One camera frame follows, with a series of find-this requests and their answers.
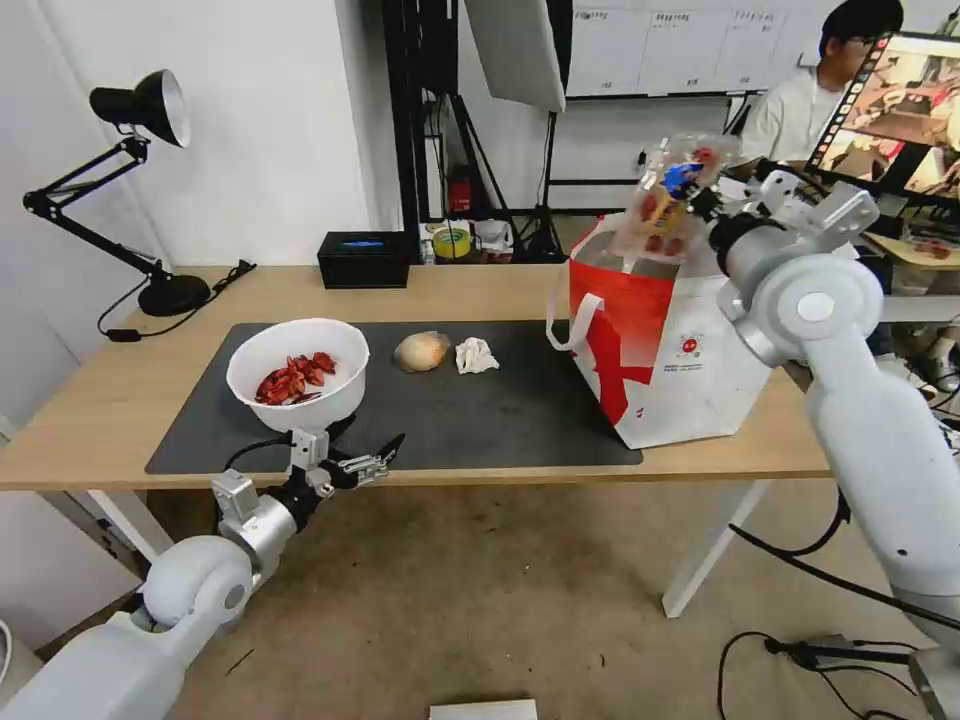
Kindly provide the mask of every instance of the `white paper bag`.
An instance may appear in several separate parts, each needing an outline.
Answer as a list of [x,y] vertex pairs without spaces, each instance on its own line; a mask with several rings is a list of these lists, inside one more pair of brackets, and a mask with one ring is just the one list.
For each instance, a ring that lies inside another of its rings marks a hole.
[[770,368],[717,306],[726,277],[713,252],[694,242],[675,279],[669,268],[651,277],[584,262],[598,257],[591,242],[606,242],[621,217],[602,218],[574,248],[565,266],[570,337],[560,342],[552,328],[561,272],[548,302],[547,338],[573,354],[627,447],[736,433]]

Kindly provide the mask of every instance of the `snack package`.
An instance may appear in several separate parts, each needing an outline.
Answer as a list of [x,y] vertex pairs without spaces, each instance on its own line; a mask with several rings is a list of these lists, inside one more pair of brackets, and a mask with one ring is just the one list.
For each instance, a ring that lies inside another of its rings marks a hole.
[[687,211],[688,198],[713,185],[739,151],[739,138],[729,135],[684,133],[664,139],[659,157],[647,165],[637,184],[610,249],[623,258],[625,272],[640,258],[683,262],[697,227]]

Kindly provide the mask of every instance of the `desk lamp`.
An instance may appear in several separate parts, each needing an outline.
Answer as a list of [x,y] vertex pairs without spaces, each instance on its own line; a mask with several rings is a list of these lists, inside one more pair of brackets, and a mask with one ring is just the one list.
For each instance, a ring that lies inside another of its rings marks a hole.
[[[71,203],[147,161],[150,140],[137,132],[138,126],[171,145],[185,148],[190,144],[190,123],[177,79],[169,70],[158,70],[143,78],[133,90],[94,88],[90,93],[90,107],[97,117],[112,123],[126,137],[46,187],[28,192],[23,196],[24,207],[147,275],[150,282],[138,297],[140,309],[147,315],[168,317],[203,307],[210,297],[210,287],[204,280],[167,272],[157,258],[108,240],[63,212]],[[70,184],[122,153],[130,157],[125,165],[96,180]]]

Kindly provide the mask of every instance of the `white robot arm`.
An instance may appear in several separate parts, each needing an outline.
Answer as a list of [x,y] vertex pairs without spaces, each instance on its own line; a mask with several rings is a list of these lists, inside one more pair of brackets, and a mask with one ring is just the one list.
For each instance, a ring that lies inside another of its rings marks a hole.
[[[754,185],[755,201],[791,180],[774,171],[762,189]],[[960,471],[920,393],[881,372],[867,348],[882,309],[879,282],[832,254],[877,219],[873,199],[837,183],[797,228],[725,214],[710,193],[692,207],[713,223],[710,244],[730,278],[720,305],[738,335],[771,367],[791,359],[809,365],[807,415],[893,594],[960,617]],[[910,617],[960,652],[960,633]]]
[[[330,448],[326,432],[294,430],[283,485],[258,496],[234,470],[215,478],[224,537],[191,537],[162,553],[141,588],[143,607],[118,612],[67,643],[0,718],[167,717],[187,668],[221,627],[240,617],[320,502],[386,477],[402,441],[395,438],[375,456],[347,458]],[[330,459],[334,454],[339,459]]]

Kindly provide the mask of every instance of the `lamp arm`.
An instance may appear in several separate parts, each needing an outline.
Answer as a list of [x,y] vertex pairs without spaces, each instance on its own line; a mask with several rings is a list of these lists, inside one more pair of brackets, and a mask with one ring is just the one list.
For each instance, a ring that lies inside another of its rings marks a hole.
[[[147,145],[149,142],[149,140],[139,135],[131,135],[124,138],[110,150],[98,155],[76,170],[72,170],[45,187],[28,192],[23,196],[23,206],[34,215],[76,235],[81,240],[117,258],[117,260],[121,260],[127,265],[136,268],[144,275],[149,275],[151,278],[158,280],[171,277],[170,273],[163,269],[159,260],[155,263],[149,262],[120,243],[105,238],[103,235],[94,232],[90,228],[81,225],[76,220],[63,214],[63,208],[66,206],[145,163],[147,161]],[[123,152],[127,153],[131,157],[131,160],[113,172],[107,173],[103,177],[90,182],[77,183],[75,185],[67,184],[74,178],[83,175],[87,171],[92,170],[101,163]],[[63,195],[66,195],[66,197],[60,200],[54,199]]]

